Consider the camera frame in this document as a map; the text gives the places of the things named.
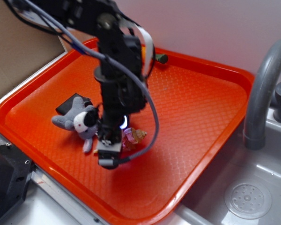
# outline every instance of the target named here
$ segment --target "tray rim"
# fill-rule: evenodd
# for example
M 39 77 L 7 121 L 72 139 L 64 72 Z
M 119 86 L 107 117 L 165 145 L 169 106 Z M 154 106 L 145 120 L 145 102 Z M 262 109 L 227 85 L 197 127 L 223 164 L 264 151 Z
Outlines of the tray rim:
M 87 45 L 90 48 L 96 48 L 97 39 L 93 38 L 87 42 Z M 152 224 L 160 221 L 168 214 L 170 214 L 175 206 L 182 200 L 183 196 L 186 192 L 191 188 L 191 186 L 195 183 L 196 179 L 200 176 L 200 174 L 204 171 L 204 169 L 209 165 L 212 159 L 215 157 L 217 152 L 221 149 L 221 147 L 225 144 L 227 139 L 232 135 L 237 126 L 241 123 L 245 116 L 247 102 L 249 99 L 249 94 L 251 91 L 251 87 L 254 81 L 254 76 L 242 69 L 226 66 L 220 63 L 211 62 L 204 59 L 199 59 L 192 56 L 187 56 L 184 54 L 171 52 L 168 50 L 156 48 L 156 52 L 165 53 L 169 55 L 171 65 L 191 69 L 192 71 L 203 73 L 209 76 L 217 77 L 226 81 L 233 82 L 241 86 L 246 94 L 247 101 L 240 108 L 235 117 L 230 121 L 227 127 L 223 130 L 220 136 L 216 139 L 213 145 L 209 148 L 209 150 L 205 153 L 204 157 L 198 162 L 190 175 L 184 180 L 184 182 L 180 185 L 179 189 L 175 192 L 172 200 L 169 201 L 164 207 L 157 213 L 152 214 L 146 218 L 140 219 L 129 219 L 117 211 L 115 211 L 112 207 L 108 207 L 108 205 L 100 202 L 100 199 L 95 195 L 90 196 L 90 192 L 87 188 L 83 188 L 73 180 L 69 181 L 69 179 L 64 176 L 63 172 L 57 167 L 57 169 L 52 168 L 52 164 L 49 164 L 44 160 L 44 156 L 41 156 L 37 152 L 30 151 L 28 154 L 29 157 L 35 159 L 37 162 L 42 162 L 38 164 L 42 169 L 44 169 L 47 173 L 49 173 L 54 179 L 60 182 L 66 189 L 68 189 L 71 193 L 73 193 L 76 197 L 82 200 L 87 206 L 92 208 L 98 215 L 100 215 L 107 222 L 112 224 Z M 21 137 L 17 137 L 18 135 L 9 130 L 8 127 L 5 126 L 5 116 L 8 112 L 16 106 L 19 102 L 21 102 L 25 97 L 27 97 L 30 93 L 32 93 L 36 88 L 43 85 L 46 81 L 51 79 L 56 73 L 61 71 L 66 67 L 67 63 L 76 60 L 81 55 L 75 50 L 70 51 L 68 54 L 59 59 L 55 64 L 51 65 L 49 68 L 40 73 L 37 77 L 35 77 L 30 83 L 21 87 L 17 92 L 8 97 L 3 103 L 0 104 L 0 133 L 4 135 L 7 139 L 12 141 L 17 145 L 18 148 L 23 149 L 24 152 L 26 149 L 30 149 L 30 146 L 25 142 L 21 142 Z

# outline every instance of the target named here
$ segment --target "led light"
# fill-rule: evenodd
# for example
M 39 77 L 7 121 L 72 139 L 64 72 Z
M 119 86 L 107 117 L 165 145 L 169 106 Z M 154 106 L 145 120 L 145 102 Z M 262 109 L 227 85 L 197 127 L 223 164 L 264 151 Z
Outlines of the led light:
M 124 116 L 124 123 L 120 126 L 121 129 L 125 129 L 128 126 L 128 118 Z

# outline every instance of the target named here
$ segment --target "gray plush toy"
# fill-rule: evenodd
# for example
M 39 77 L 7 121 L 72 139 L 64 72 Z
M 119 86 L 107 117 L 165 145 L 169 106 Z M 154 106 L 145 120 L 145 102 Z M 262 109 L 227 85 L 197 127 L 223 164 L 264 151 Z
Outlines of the gray plush toy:
M 52 123 L 59 128 L 77 131 L 79 137 L 84 141 L 83 152 L 87 153 L 92 149 L 93 136 L 98 131 L 97 109 L 88 105 L 84 106 L 81 97 L 75 97 L 72 108 L 64 116 L 53 116 Z

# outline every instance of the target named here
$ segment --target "gray faucet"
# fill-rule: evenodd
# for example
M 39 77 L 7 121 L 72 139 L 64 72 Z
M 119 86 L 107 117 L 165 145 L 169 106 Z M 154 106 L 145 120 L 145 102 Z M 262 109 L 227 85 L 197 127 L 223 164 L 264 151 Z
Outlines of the gray faucet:
M 272 98 L 277 103 L 274 118 L 281 122 L 281 83 L 276 85 L 280 74 L 281 40 L 267 52 L 251 90 L 243 131 L 244 145 L 249 149 L 258 150 L 265 146 L 266 117 Z

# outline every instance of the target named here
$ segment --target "gray cable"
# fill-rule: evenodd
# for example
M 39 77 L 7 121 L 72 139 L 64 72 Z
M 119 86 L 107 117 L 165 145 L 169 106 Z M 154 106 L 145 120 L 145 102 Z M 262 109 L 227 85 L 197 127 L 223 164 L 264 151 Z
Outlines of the gray cable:
M 72 42 L 77 45 L 79 48 L 81 48 L 83 51 L 85 51 L 86 53 L 88 53 L 90 56 L 97 58 L 99 60 L 106 60 L 108 61 L 108 63 L 110 63 L 112 66 L 114 66 L 115 68 L 121 70 L 123 73 L 125 73 L 129 78 L 131 78 L 135 84 L 141 89 L 142 93 L 145 95 L 145 97 L 147 98 L 147 101 L 151 107 L 152 113 L 153 113 L 153 117 L 155 120 L 155 133 L 153 135 L 153 138 L 150 142 L 150 144 L 143 148 L 142 150 L 130 155 L 127 157 L 127 159 L 131 160 L 134 159 L 138 156 L 141 156 L 143 154 L 145 154 L 147 151 L 150 150 L 150 148 L 153 146 L 153 144 L 155 143 L 157 136 L 158 136 L 158 132 L 159 132 L 159 120 L 158 120 L 158 115 L 157 115 L 157 111 L 155 108 L 155 105 L 153 103 L 153 99 L 151 98 L 151 95 L 146 87 L 146 85 L 144 83 L 142 83 L 135 75 L 134 73 L 132 73 L 127 67 L 125 67 L 124 65 L 122 65 L 121 63 L 117 62 L 116 60 L 114 60 L 113 58 L 110 58 L 106 55 L 103 55 L 99 52 L 95 52 L 91 49 L 89 49 L 88 47 L 86 47 L 84 44 L 82 44 L 75 36 L 73 36 L 61 23 L 59 23 L 58 21 L 56 21 L 53 17 L 51 17 L 49 14 L 47 14 L 44 10 L 42 10 L 41 8 L 39 8 L 37 5 L 33 4 L 32 2 L 30 2 L 29 0 L 23 0 L 27 5 L 29 5 L 33 10 L 35 10 L 38 14 L 40 14 L 41 16 L 43 16 L 45 19 L 47 19 L 49 22 L 51 22 L 52 24 L 54 24 L 57 28 L 59 28 L 65 35 L 67 35 Z

